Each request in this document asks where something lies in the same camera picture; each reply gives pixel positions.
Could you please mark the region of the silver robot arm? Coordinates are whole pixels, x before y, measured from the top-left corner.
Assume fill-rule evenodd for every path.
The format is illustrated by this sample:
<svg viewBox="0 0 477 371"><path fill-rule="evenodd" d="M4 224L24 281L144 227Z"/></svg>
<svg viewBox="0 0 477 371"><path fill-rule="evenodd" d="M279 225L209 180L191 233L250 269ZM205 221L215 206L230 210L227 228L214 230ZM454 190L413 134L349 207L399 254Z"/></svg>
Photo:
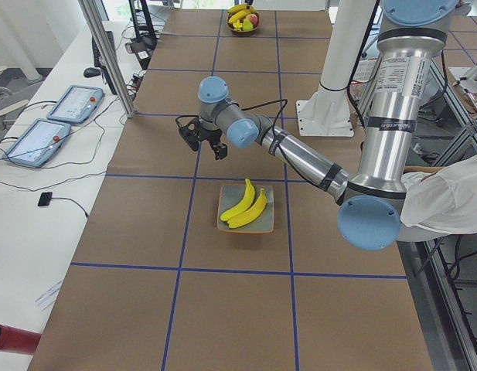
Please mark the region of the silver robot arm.
<svg viewBox="0 0 477 371"><path fill-rule="evenodd" d="M432 60L444 49L454 1L342 1L333 26L319 88L297 102L302 135L348 135L347 90L377 9L378 64L372 73L370 114L359 166L341 166L276 127L262 115L243 111L227 83L207 77L199 84L197 128L226 136L238 148L258 144L289 164L339 205L337 225L355 247L380 250L403 235L400 213L406 189L401 176L417 125Z"/></svg>

